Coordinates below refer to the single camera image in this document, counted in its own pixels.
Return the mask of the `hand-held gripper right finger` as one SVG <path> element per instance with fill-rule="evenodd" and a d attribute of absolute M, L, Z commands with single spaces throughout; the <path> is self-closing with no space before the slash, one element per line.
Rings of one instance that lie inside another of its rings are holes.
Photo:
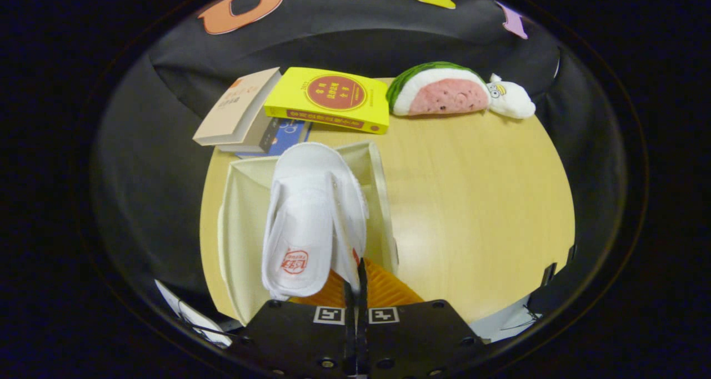
<path fill-rule="evenodd" d="M 445 300 L 373 307 L 380 267 L 361 260 L 359 377 L 451 377 L 487 345 Z"/>

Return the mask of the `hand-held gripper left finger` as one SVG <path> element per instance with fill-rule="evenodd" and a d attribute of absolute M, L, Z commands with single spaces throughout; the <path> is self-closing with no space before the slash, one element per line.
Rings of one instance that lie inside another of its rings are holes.
<path fill-rule="evenodd" d="M 239 332 L 239 359 L 267 377 L 354 377 L 356 298 L 341 283 L 345 308 L 269 300 Z"/>

